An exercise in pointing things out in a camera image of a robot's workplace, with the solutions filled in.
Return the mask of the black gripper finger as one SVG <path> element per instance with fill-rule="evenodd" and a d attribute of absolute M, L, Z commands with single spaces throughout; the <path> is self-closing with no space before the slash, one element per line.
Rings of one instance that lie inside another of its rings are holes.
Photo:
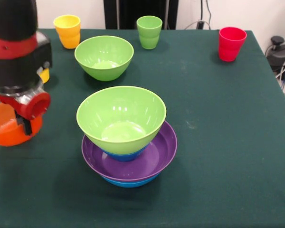
<path fill-rule="evenodd" d="M 29 136 L 32 134 L 32 127 L 31 127 L 31 122 L 30 120 L 24 118 L 23 116 L 19 114 L 15 114 L 16 121 L 18 125 L 22 125 L 24 134 Z"/>

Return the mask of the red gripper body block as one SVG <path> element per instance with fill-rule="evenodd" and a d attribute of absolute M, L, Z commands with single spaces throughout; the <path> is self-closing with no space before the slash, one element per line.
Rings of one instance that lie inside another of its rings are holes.
<path fill-rule="evenodd" d="M 39 89 L 20 96 L 0 95 L 0 102 L 10 105 L 20 116 L 31 120 L 47 111 L 51 96 Z"/>

